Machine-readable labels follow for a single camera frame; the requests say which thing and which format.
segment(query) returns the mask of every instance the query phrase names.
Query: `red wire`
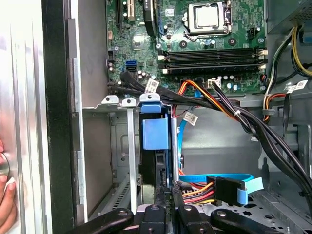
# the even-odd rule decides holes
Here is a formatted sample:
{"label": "red wire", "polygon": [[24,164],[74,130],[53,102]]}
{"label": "red wire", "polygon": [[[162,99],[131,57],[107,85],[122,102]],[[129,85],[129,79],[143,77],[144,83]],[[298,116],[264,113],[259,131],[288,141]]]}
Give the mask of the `red wire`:
{"label": "red wire", "polygon": [[194,199],[189,199],[189,200],[185,200],[184,202],[195,202],[195,201],[201,201],[209,196],[211,196],[212,194],[214,194],[214,191],[211,191],[209,193],[207,193],[206,195],[204,196],[200,196],[200,197],[197,197],[197,198],[194,198]]}

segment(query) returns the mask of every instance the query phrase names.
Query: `motherboard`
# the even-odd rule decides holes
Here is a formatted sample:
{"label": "motherboard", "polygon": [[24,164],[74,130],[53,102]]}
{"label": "motherboard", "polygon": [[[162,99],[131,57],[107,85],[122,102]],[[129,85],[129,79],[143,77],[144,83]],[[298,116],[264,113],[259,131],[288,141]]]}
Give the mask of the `motherboard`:
{"label": "motherboard", "polygon": [[106,18],[110,81],[129,71],[173,91],[188,79],[226,94],[266,90],[263,0],[107,0]]}

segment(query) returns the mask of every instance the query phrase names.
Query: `screw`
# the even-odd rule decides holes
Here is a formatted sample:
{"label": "screw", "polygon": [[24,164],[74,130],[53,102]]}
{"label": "screw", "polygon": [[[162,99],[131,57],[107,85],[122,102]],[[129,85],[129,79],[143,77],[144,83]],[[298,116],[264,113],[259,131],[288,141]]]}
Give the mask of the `screw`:
{"label": "screw", "polygon": [[152,207],[151,207],[151,210],[153,210],[153,211],[158,211],[158,210],[159,210],[159,207],[157,207],[157,206],[152,206]]}
{"label": "screw", "polygon": [[217,211],[216,214],[221,216],[221,217],[225,217],[226,216],[226,213],[224,211]]}
{"label": "screw", "polygon": [[192,207],[191,206],[184,206],[184,209],[187,211],[190,211],[192,209]]}
{"label": "screw", "polygon": [[262,44],[262,43],[264,42],[264,39],[263,39],[263,38],[259,38],[259,39],[258,39],[258,42],[259,42],[260,44]]}
{"label": "screw", "polygon": [[125,211],[120,211],[118,215],[119,215],[119,216],[126,216],[127,214],[128,214],[128,213],[125,212]]}

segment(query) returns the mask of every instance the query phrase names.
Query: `cpu socket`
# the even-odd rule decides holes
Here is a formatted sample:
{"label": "cpu socket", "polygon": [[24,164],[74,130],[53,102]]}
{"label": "cpu socket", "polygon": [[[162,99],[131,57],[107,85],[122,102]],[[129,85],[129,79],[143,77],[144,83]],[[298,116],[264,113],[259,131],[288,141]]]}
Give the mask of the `cpu socket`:
{"label": "cpu socket", "polygon": [[187,28],[186,37],[209,37],[227,35],[232,31],[231,2],[229,0],[213,3],[190,4],[182,18]]}

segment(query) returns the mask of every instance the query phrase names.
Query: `ram slot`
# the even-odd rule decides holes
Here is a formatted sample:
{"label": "ram slot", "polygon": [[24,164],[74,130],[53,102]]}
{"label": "ram slot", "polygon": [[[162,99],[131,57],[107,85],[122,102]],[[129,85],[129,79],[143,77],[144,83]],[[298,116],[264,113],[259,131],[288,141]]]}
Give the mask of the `ram slot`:
{"label": "ram slot", "polygon": [[205,72],[242,72],[242,71],[259,71],[263,63],[247,64],[242,62],[229,62],[219,65],[217,63],[200,63],[200,64],[165,64],[162,66],[163,74],[194,74]]}
{"label": "ram slot", "polygon": [[159,60],[166,62],[189,62],[203,60],[237,60],[237,59],[256,59],[258,51],[254,49],[238,50],[214,50],[214,51],[189,51],[189,52],[168,52],[160,51]]}

